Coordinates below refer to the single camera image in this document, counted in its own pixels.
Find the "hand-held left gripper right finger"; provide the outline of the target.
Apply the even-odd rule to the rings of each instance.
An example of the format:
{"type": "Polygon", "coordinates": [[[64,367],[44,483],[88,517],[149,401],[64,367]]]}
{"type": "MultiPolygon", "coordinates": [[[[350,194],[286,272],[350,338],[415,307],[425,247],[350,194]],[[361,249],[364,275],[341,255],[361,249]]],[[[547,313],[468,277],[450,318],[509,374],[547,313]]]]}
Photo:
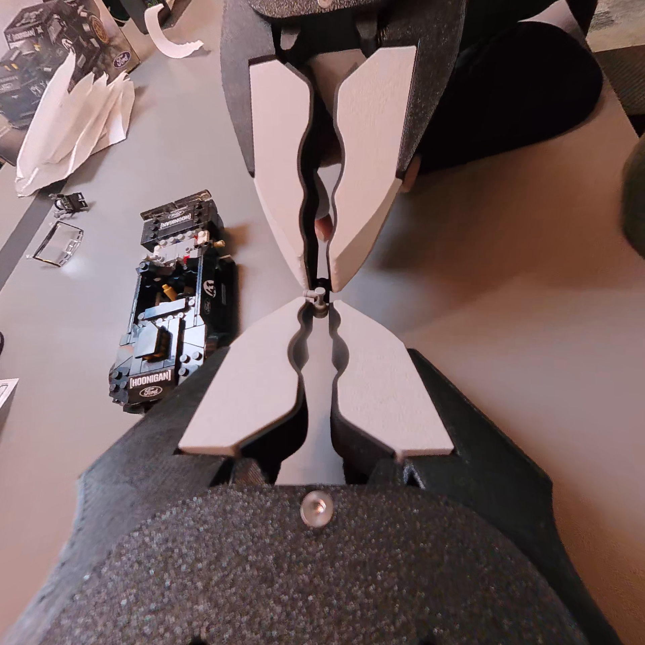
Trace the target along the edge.
{"type": "Polygon", "coordinates": [[[331,306],[337,370],[332,438],[349,461],[447,456],[454,444],[405,345],[341,300],[331,306]]]}

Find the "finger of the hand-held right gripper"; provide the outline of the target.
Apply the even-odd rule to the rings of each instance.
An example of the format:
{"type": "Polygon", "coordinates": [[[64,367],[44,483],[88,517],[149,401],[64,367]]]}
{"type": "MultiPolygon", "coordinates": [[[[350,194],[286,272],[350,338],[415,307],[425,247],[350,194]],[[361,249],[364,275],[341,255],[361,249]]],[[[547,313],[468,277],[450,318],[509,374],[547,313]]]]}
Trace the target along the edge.
{"type": "Polygon", "coordinates": [[[382,47],[337,89],[334,123],[343,167],[328,244],[333,292],[365,262],[402,184],[397,168],[416,53],[416,46],[382,47]]]}
{"type": "Polygon", "coordinates": [[[311,125],[313,88],[305,76],[277,59],[250,66],[250,88],[256,192],[289,269],[309,290],[301,230],[305,205],[301,161],[311,125]]]}

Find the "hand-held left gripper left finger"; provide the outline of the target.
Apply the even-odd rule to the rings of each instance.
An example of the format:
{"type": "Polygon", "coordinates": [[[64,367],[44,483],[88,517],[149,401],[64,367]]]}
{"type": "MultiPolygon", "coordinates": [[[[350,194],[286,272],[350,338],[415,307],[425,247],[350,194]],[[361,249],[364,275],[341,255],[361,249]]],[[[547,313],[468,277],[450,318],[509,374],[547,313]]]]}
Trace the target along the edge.
{"type": "Polygon", "coordinates": [[[297,297],[231,343],[179,441],[186,454],[239,456],[295,412],[308,361],[308,301],[297,297]]]}

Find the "black lego car model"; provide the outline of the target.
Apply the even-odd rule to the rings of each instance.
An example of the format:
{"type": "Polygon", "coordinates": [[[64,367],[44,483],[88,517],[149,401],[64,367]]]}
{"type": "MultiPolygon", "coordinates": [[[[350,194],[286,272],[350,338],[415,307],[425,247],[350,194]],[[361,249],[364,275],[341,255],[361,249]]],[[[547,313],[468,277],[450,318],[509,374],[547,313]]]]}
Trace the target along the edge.
{"type": "Polygon", "coordinates": [[[238,330],[238,268],[204,189],[141,213],[137,283],[128,329],[109,374],[109,394],[145,414],[238,330]]]}

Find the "small black lego piece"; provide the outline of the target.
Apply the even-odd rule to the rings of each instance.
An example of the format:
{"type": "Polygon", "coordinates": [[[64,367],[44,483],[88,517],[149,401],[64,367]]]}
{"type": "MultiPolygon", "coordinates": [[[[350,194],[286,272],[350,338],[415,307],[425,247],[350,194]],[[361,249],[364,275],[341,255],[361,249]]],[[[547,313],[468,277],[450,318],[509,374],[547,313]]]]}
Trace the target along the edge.
{"type": "Polygon", "coordinates": [[[86,212],[90,205],[81,192],[50,194],[55,219],[65,219],[80,212],[86,212]]]}

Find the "clear lego windshield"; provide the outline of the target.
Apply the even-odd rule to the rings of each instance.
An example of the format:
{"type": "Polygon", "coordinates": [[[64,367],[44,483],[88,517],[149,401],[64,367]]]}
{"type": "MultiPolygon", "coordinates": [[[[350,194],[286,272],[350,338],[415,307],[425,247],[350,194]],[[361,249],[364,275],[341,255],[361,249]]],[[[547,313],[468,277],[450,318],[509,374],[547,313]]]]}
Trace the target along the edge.
{"type": "Polygon", "coordinates": [[[37,246],[34,253],[27,255],[27,259],[61,268],[75,254],[83,240],[84,233],[83,229],[68,222],[57,221],[52,224],[49,232],[42,243],[37,246]]]}

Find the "lego set box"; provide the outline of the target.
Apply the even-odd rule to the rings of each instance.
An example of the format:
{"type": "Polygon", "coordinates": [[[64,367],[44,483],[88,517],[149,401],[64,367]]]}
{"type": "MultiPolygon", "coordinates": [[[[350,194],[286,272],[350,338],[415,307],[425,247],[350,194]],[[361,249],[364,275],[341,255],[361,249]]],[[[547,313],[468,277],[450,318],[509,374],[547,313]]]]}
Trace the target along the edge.
{"type": "Polygon", "coordinates": [[[1,163],[15,166],[48,82],[76,56],[69,88],[84,76],[109,81],[140,58],[109,1],[1,2],[1,163]]]}

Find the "black mesh pad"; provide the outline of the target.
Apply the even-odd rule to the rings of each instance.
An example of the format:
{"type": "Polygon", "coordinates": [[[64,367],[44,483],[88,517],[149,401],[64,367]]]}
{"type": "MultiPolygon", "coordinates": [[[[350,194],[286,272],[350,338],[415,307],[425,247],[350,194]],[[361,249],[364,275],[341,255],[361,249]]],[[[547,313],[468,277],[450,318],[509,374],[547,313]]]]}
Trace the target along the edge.
{"type": "Polygon", "coordinates": [[[592,54],[564,30],[518,23],[460,54],[417,148],[419,173],[567,132],[592,113],[603,84],[592,54]]]}

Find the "white paper bags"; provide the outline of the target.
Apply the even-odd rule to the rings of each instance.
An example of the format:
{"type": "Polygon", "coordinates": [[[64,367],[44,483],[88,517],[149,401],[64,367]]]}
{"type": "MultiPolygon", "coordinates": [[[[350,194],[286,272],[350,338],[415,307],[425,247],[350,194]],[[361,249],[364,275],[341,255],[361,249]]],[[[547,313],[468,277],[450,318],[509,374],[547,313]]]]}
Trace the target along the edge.
{"type": "Polygon", "coordinates": [[[67,178],[89,156],[127,136],[135,100],[127,72],[112,82],[89,73],[69,92],[75,67],[69,53],[44,91],[17,159],[18,196],[67,178]]]}

